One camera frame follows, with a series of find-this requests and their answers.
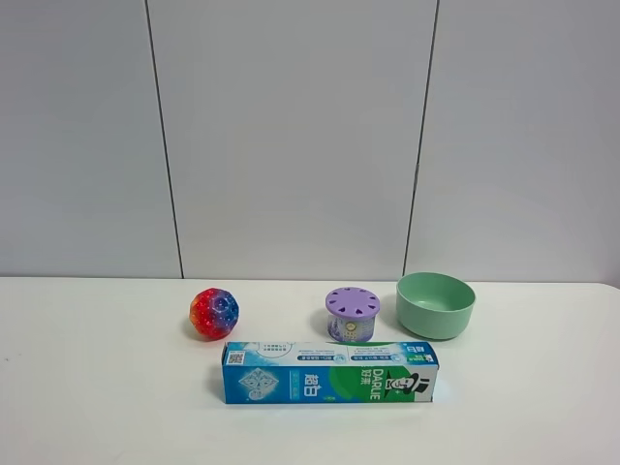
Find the multicolour dimpled ball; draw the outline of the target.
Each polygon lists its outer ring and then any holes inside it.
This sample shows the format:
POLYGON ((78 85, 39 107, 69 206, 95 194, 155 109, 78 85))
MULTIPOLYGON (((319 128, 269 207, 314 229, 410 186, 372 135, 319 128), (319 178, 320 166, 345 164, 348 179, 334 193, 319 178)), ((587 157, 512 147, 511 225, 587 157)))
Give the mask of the multicolour dimpled ball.
POLYGON ((234 296, 223 289, 209 288, 198 293, 190 304, 189 321, 197 333, 207 340, 228 336, 239 318, 239 305, 234 296))

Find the purple lid air freshener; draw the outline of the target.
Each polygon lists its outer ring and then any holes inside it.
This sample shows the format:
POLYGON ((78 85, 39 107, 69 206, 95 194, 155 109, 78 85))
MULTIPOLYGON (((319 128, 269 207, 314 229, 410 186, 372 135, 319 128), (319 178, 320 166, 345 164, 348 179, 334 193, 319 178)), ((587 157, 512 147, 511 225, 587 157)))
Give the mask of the purple lid air freshener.
POLYGON ((359 287, 335 289, 325 297, 328 335, 338 342, 364 343, 373 334, 375 319, 380 312, 379 298, 359 287))

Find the green plastic bowl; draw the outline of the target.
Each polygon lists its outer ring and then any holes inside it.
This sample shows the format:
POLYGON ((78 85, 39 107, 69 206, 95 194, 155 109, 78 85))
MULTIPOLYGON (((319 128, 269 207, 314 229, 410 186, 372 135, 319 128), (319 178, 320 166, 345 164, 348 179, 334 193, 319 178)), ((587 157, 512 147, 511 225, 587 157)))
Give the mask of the green plastic bowl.
POLYGON ((396 284, 398 322, 417 336, 449 340, 470 322, 476 294, 465 282, 435 272, 403 276, 396 284))

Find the Darlie toothpaste box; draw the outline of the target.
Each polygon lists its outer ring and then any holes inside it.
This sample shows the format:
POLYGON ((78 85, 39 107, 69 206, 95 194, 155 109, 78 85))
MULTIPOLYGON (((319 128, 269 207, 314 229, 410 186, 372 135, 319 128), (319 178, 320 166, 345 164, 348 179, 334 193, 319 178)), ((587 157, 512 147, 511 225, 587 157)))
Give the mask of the Darlie toothpaste box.
POLYGON ((229 342, 228 404, 423 403, 440 364, 427 342, 229 342))

